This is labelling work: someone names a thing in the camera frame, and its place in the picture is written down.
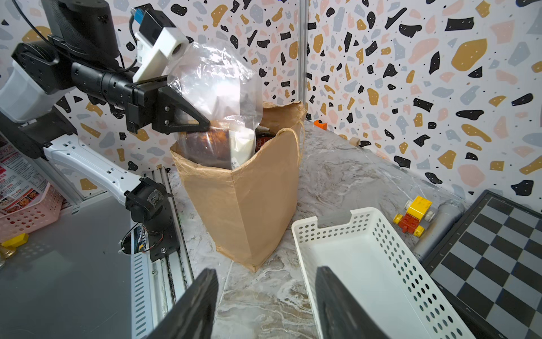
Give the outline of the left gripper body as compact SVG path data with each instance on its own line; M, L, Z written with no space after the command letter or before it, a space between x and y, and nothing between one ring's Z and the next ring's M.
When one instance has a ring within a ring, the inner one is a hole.
M137 134L140 129L151 124L156 132L169 135L169 132L163 129L165 125L158 123L157 119L158 90L166 85L166 80L151 80L128 83L124 86L126 94L124 114L129 132Z

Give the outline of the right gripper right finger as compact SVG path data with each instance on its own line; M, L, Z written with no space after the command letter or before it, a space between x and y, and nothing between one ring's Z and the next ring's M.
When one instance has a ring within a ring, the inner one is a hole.
M316 302L324 338L388 337L327 266L317 269Z

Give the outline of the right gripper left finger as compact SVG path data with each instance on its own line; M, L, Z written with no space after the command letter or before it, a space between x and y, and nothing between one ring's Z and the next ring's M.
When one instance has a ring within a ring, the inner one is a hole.
M216 270L204 269L148 338L211 338L218 288Z

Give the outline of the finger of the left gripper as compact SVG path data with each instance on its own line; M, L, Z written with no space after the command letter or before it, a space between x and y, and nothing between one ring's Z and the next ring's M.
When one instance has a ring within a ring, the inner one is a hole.
M210 120L169 86L158 89L152 128L162 134L206 132Z

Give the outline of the clear plastic sauce bag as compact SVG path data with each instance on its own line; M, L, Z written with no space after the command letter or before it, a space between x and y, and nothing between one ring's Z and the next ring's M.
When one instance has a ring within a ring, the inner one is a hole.
M207 131L179 132L174 152L199 165L234 170L255 153L263 119L262 81L221 42L193 42L172 67L168 85L210 122Z

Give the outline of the white plastic basket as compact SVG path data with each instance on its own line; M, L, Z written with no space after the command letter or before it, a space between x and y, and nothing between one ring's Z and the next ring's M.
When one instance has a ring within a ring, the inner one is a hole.
M472 338L474 335L376 208L316 216L292 224L309 301L324 338L317 269L328 267L389 338Z

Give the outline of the brown paper bag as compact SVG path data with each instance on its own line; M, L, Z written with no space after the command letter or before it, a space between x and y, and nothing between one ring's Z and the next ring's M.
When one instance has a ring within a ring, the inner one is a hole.
M170 148L183 187L215 242L256 272L275 251L296 212L306 108L265 103L262 125L274 138L237 169L198 165Z

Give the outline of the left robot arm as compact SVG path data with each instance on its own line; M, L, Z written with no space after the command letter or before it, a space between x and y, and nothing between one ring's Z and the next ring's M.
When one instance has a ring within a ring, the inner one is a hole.
M210 120L169 86L190 45L165 1L3 1L1 135L73 200L128 212L122 254L181 248L167 171L178 132Z

